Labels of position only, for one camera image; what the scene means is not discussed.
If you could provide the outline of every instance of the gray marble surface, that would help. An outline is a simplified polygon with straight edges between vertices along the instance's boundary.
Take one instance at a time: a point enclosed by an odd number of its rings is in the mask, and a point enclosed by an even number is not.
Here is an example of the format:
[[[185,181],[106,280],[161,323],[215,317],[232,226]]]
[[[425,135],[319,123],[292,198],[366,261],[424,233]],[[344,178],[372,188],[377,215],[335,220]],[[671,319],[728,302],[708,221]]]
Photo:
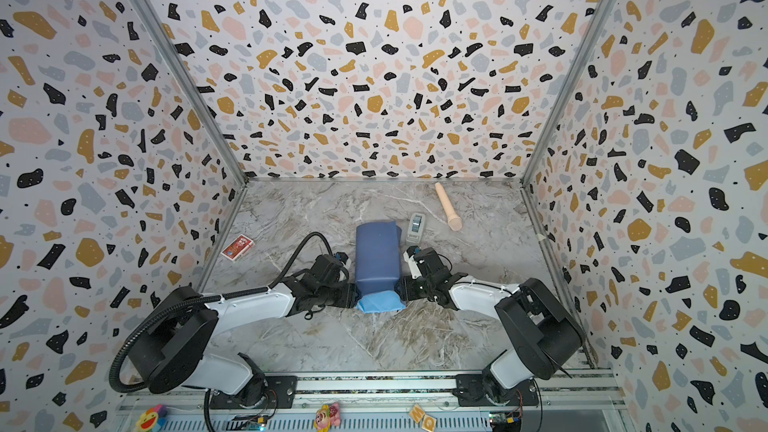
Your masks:
[[[516,183],[444,186],[464,222],[459,232],[447,226],[434,182],[252,182],[226,243],[245,234],[256,244],[237,262],[219,258],[206,292],[268,284],[312,231],[350,256],[354,278],[356,226],[395,220],[405,230],[414,212],[427,215],[421,245],[447,256],[454,272],[504,284],[535,277],[552,288]],[[292,272],[311,266],[321,246],[312,239]],[[468,370],[509,347],[498,321],[417,301],[400,312],[327,308],[311,321],[298,314],[255,322],[217,335],[209,350],[245,352],[267,371]]]

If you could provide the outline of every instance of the folded blue fabric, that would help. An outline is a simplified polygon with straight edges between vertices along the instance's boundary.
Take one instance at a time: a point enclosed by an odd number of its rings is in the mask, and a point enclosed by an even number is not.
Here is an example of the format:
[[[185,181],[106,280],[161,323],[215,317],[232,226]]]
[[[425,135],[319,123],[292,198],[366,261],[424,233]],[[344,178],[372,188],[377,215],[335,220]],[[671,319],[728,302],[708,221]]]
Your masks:
[[[375,312],[395,312],[406,308],[395,291],[375,292],[361,298],[357,308],[365,314]]]
[[[357,227],[355,284],[360,294],[395,290],[400,280],[400,233],[394,221]]]

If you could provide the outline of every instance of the black speckle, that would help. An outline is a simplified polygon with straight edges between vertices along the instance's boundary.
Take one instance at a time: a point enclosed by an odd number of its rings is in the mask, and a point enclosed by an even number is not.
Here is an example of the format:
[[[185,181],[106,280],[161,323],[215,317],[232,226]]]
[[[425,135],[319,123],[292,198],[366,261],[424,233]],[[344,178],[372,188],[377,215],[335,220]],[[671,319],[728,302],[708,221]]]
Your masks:
[[[36,168],[32,172],[26,172],[19,175],[16,180],[16,187],[27,188],[34,187],[43,181],[43,169]]]
[[[725,202],[725,193],[717,187],[710,187],[710,204],[717,210],[728,210],[728,204]]]
[[[678,150],[674,155],[674,158],[677,160],[677,168],[683,172],[688,172],[691,175],[696,172],[696,169],[701,163],[696,157],[693,157],[683,149]]]
[[[665,291],[672,294],[675,292],[683,291],[687,288],[690,288],[690,280],[688,279],[687,275],[681,275],[680,277],[673,278],[672,283],[666,287]]]
[[[48,94],[48,100],[50,100],[51,103],[58,103],[63,105],[67,101],[67,97],[63,93],[59,92],[48,83],[43,84],[43,91]]]

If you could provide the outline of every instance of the colorful toy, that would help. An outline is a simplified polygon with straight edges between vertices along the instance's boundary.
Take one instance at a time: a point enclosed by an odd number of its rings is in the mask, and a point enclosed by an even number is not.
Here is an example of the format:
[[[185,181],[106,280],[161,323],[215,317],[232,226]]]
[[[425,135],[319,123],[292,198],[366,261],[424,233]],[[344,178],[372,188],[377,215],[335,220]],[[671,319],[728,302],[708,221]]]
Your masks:
[[[317,432],[328,432],[328,429],[331,428],[332,425],[336,427],[341,425],[341,411],[338,402],[335,402],[330,406],[323,405],[318,409],[317,415],[315,416],[315,428],[317,429]]]
[[[136,432],[160,432],[167,419],[168,409],[162,405],[156,405],[144,412],[136,422]]]

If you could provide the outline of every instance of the terrazzo wallpaper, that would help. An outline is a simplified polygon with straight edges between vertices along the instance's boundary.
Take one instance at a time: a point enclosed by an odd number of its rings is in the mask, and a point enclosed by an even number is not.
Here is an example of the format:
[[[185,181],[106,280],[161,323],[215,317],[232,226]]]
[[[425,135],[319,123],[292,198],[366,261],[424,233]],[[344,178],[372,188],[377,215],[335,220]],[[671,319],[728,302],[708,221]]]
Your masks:
[[[0,430],[108,430],[115,351],[235,182],[127,0],[2,3]]]
[[[766,0],[618,0],[530,185],[638,430],[768,430]]]
[[[521,174],[598,0],[151,0],[252,177]]]

